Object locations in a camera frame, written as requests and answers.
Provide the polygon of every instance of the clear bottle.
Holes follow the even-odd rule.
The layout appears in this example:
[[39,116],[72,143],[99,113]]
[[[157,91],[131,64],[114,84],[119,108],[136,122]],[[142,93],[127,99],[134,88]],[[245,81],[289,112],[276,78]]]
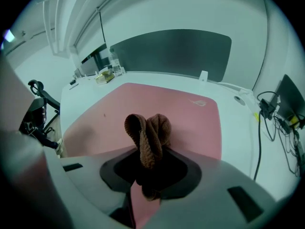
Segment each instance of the clear bottle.
[[113,68],[113,73],[115,76],[119,76],[122,74],[120,61],[118,55],[114,52],[113,48],[110,48],[109,61]]

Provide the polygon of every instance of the logo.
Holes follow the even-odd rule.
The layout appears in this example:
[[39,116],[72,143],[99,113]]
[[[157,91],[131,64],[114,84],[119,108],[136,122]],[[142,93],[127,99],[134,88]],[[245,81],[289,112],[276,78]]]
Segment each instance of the logo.
[[190,102],[192,102],[193,104],[196,104],[196,105],[199,105],[201,107],[205,106],[206,105],[206,102],[203,101],[203,100],[200,100],[200,101],[192,101],[190,100]]

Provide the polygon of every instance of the black monitor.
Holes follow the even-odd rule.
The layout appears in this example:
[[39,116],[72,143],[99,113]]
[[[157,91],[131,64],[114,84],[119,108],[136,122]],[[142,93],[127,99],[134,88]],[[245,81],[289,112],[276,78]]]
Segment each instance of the black monitor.
[[[300,91],[290,79],[288,75],[284,75],[282,81],[276,90],[279,94],[281,102],[278,114],[283,118],[288,118],[289,116],[295,114],[305,115],[305,101],[302,97]],[[274,96],[271,100],[271,104],[276,106],[277,97]]]

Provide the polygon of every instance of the white desk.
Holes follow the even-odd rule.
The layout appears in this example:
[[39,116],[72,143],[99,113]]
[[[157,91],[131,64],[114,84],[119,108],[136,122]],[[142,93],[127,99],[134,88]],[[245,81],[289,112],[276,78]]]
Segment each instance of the white desk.
[[[209,97],[217,102],[222,132],[222,160],[250,178],[254,177],[258,160],[258,122],[247,106],[242,106],[234,100],[234,96],[238,95],[237,91],[214,83],[202,83],[189,77],[159,73],[127,73],[105,85],[97,85],[94,77],[89,79],[78,79],[78,86],[69,90],[71,86],[68,84],[62,90],[62,135],[87,109],[124,83],[175,89]],[[278,200],[291,194],[299,179],[288,170],[279,137],[277,136],[274,142],[263,133],[261,137],[262,159],[256,181]],[[296,158],[289,154],[288,159],[294,170]]]

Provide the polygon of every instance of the pink desk mat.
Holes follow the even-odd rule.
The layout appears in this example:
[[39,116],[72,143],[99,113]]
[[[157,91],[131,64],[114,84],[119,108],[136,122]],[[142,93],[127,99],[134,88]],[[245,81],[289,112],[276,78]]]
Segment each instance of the pink desk mat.
[[125,132],[125,118],[129,114],[149,118],[157,113],[165,115],[172,124],[172,149],[184,148],[221,159],[221,128],[214,100],[134,83],[113,90],[67,129],[63,140],[68,156],[94,155],[131,146],[134,143]]

